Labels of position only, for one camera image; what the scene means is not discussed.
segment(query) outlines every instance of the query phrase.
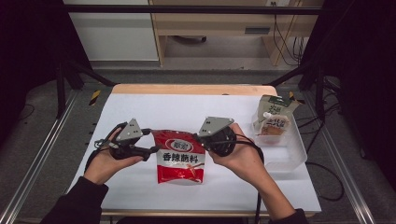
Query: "wall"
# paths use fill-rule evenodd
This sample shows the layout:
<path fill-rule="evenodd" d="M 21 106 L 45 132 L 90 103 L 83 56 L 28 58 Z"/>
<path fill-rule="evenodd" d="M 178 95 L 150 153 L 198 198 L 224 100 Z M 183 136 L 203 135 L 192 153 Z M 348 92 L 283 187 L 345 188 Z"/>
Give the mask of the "wall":
<path fill-rule="evenodd" d="M 146 0 L 64 0 L 65 4 L 147 5 Z M 70 13 L 90 61 L 158 61 L 151 17 L 126 13 Z"/>

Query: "red snack bag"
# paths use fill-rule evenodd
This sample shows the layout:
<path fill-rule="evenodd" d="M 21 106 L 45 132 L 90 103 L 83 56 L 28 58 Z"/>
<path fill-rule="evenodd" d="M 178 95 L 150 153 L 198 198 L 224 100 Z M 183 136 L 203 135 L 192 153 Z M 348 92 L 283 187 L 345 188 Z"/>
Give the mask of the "red snack bag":
<path fill-rule="evenodd" d="M 192 133 L 171 130 L 151 130 L 157 152 L 158 183 L 187 179 L 196 183 L 204 181 L 205 149 L 197 143 Z"/>

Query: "white table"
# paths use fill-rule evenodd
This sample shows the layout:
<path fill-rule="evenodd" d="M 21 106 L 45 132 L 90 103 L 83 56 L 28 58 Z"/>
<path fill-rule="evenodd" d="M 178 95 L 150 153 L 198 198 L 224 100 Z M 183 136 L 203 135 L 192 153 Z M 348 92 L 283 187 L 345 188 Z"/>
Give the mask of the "white table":
<path fill-rule="evenodd" d="M 235 119 L 250 135 L 251 118 L 263 94 L 276 95 L 276 91 L 244 85 L 118 85 L 106 101 L 71 186 L 83 174 L 94 150 L 93 142 L 106 137 L 119 123 L 135 118 L 142 129 L 197 133 L 205 117 L 223 117 Z M 136 145 L 154 146 L 152 135 L 143 136 Z M 266 148 L 263 153 L 270 162 L 272 153 Z M 269 172 L 295 208 L 303 208 L 307 216 L 321 211 L 304 163 L 292 172 Z M 207 154 L 201 185 L 158 184 L 154 154 L 148 161 L 118 172 L 106 184 L 109 192 L 102 204 L 105 216 L 251 217 L 258 193 L 228 169 L 214 164 Z M 266 216 L 263 204 L 262 215 Z"/>

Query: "printed logo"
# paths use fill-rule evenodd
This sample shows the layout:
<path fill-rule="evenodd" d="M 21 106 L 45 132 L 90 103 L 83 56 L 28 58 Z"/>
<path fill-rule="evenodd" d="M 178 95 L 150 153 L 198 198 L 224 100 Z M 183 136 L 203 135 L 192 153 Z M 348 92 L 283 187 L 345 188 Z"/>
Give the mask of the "printed logo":
<path fill-rule="evenodd" d="M 168 139 L 165 144 L 169 149 L 178 152 L 188 152 L 192 150 L 192 144 L 181 139 Z"/>

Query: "hand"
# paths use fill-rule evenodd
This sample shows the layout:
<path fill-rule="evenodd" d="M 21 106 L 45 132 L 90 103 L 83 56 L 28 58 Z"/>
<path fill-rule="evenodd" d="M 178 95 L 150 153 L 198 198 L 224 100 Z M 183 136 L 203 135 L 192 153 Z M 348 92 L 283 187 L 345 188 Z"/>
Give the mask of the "hand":
<path fill-rule="evenodd" d="M 231 124 L 230 128 L 235 134 L 245 136 L 237 123 Z M 236 140 L 248 142 L 246 138 L 238 135 Z M 227 167 L 241 179 L 247 181 L 255 187 L 257 187 L 256 182 L 258 180 L 261 180 L 263 176 L 268 175 L 264 165 L 262 164 L 259 153 L 254 147 L 244 144 L 236 144 L 233 153 L 231 153 L 229 156 L 220 157 L 212 151 L 209 151 L 209 155 L 213 158 L 213 162 L 215 164 Z"/>
<path fill-rule="evenodd" d="M 111 141 L 119 131 L 120 129 L 117 129 L 108 139 Z M 142 160 L 143 157 L 136 156 L 118 161 L 111 156 L 109 150 L 105 147 L 92 160 L 84 177 L 94 184 L 103 185 L 119 170 L 132 166 Z"/>

